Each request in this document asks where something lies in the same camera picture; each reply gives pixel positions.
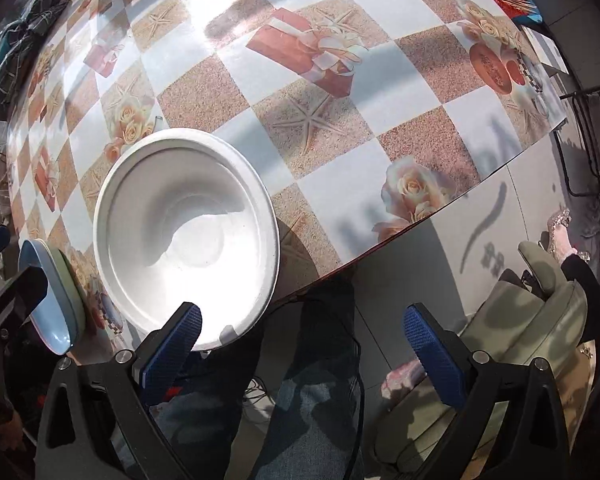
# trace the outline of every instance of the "metal screw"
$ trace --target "metal screw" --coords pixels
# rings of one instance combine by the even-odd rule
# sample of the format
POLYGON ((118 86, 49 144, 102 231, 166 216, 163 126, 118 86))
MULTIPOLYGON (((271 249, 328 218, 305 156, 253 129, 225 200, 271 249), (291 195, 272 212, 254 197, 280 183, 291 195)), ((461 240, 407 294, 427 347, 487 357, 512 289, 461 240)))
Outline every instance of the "metal screw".
POLYGON ((124 364, 127 361, 129 361, 129 359, 131 359, 133 356, 134 353, 131 350, 121 350, 116 354, 116 361, 120 364, 124 364))
POLYGON ((534 364, 538 370, 542 370, 543 372, 549 369, 549 361, 547 361, 544 357, 536 357, 534 359, 534 364))
POLYGON ((482 350, 475 351, 472 357, 474 358, 475 362, 480 363, 481 365, 488 363, 490 359, 489 354, 487 354, 487 352, 483 352, 482 350))
POLYGON ((60 359, 60 362, 58 363, 58 369, 59 370, 66 370, 69 366, 71 366, 71 358, 70 357, 63 357, 62 359, 60 359))

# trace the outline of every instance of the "jeans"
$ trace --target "jeans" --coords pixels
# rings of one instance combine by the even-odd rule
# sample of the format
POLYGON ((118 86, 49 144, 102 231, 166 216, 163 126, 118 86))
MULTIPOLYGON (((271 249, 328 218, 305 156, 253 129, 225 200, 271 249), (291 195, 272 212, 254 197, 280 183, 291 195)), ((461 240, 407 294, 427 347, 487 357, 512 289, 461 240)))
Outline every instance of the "jeans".
MULTIPOLYGON (((356 446, 356 391, 363 391, 363 385, 352 337, 353 288, 336 276, 300 300, 296 354, 280 386, 252 480, 340 480, 356 446)), ((190 393, 157 407, 158 427, 194 479, 224 478, 242 396, 260 357, 264 322, 188 370, 190 393)), ((362 454, 355 452, 349 478, 362 480, 362 454)))

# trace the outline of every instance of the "white bowl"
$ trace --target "white bowl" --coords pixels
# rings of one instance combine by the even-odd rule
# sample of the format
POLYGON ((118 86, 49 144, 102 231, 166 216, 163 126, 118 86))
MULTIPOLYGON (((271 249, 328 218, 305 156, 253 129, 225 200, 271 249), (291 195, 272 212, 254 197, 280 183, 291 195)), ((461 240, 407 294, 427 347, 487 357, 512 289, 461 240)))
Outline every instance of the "white bowl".
POLYGON ((247 332, 278 276, 278 225, 264 184, 233 146, 199 130, 157 132, 115 163, 93 240, 110 298, 144 332, 183 301, 199 306, 194 350, 247 332))

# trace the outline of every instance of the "tile grout line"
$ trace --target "tile grout line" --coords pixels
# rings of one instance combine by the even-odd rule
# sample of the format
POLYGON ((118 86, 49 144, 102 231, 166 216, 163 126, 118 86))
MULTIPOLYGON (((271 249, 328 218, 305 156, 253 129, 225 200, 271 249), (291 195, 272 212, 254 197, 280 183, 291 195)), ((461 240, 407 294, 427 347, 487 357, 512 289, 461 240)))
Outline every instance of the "tile grout line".
POLYGON ((365 317, 362 315, 362 312, 360 312, 360 309, 358 308, 358 305, 356 304, 355 300, 354 300, 354 306, 356 307, 356 310, 358 311, 358 314, 360 315, 360 319, 362 320, 362 322, 365 324, 366 329, 369 330, 369 333, 371 334, 371 337, 374 340, 374 343, 376 343, 376 346, 378 347, 378 350, 380 351, 380 353, 382 354, 382 358, 384 359, 384 362, 386 363, 386 365, 389 367, 389 370, 393 370, 391 368, 391 365, 389 364, 389 360, 386 358, 386 355, 384 355, 384 352, 382 351, 381 346, 378 343, 378 340, 376 339, 376 336, 374 335, 373 332, 371 332, 371 329, 369 328, 369 325, 366 323, 366 319, 365 317))
POLYGON ((518 208, 520 209, 520 216, 522 216, 522 224, 525 226, 525 235, 526 240, 529 240, 529 231, 526 230, 526 221, 525 214, 522 212, 522 204, 520 203, 520 197, 518 196, 518 190, 516 189, 516 183, 513 181, 513 175, 511 174, 511 170, 509 169, 509 164, 507 163, 507 172, 509 173, 509 178, 511 179, 511 185, 513 186, 513 191, 516 194, 516 199, 518 200, 518 208))

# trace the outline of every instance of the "blue bowl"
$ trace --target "blue bowl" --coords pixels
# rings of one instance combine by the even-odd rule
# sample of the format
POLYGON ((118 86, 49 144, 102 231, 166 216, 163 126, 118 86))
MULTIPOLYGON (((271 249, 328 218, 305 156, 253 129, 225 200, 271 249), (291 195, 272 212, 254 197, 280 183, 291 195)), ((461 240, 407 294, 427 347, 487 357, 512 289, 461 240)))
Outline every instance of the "blue bowl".
POLYGON ((78 340, 78 323, 51 256, 38 240, 25 240, 20 249, 18 270, 28 266, 41 267, 48 281, 46 296, 31 313, 31 322, 45 345, 63 355, 78 340))

